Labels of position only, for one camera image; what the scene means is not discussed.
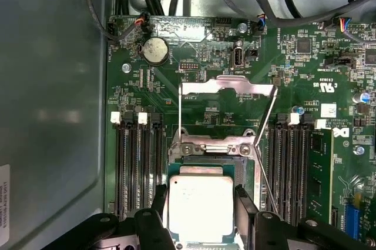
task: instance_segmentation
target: dimm slot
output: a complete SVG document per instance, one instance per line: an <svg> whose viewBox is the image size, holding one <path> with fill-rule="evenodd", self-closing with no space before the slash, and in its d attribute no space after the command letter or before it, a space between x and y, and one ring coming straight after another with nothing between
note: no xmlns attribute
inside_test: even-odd
<svg viewBox="0 0 376 250"><path fill-rule="evenodd" d="M280 170L279 170L279 183L280 183L280 214L282 218L286 217L285 209L285 196L284 191L286 189L285 174L286 174L286 142L287 142L287 130L285 128L281 129L281 139L279 142L280 146Z"/></svg>
<svg viewBox="0 0 376 250"><path fill-rule="evenodd" d="M120 221L125 219L125 124L116 128L116 163L115 163L115 215Z"/></svg>
<svg viewBox="0 0 376 250"><path fill-rule="evenodd" d="M137 208L137 131L136 128L130 127L128 130L127 159L128 167L128 211Z"/></svg>
<svg viewBox="0 0 376 250"><path fill-rule="evenodd" d="M305 216L311 125L271 125L268 134L268 180L281 217L297 225Z"/></svg>
<svg viewBox="0 0 376 250"><path fill-rule="evenodd" d="M141 134L141 208L149 207L149 181L150 181L150 128L142 125L139 129Z"/></svg>
<svg viewBox="0 0 376 250"><path fill-rule="evenodd" d="M155 186L162 184L162 128L154 127L155 135Z"/></svg>

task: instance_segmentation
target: chip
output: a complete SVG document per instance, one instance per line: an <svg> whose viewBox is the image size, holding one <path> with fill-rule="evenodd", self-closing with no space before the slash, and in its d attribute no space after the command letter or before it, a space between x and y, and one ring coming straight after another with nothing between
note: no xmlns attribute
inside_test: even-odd
<svg viewBox="0 0 376 250"><path fill-rule="evenodd" d="M296 52L301 54L310 54L311 40L309 38L298 38Z"/></svg>
<svg viewBox="0 0 376 250"><path fill-rule="evenodd" d="M365 50L365 64L376 65L376 49Z"/></svg>

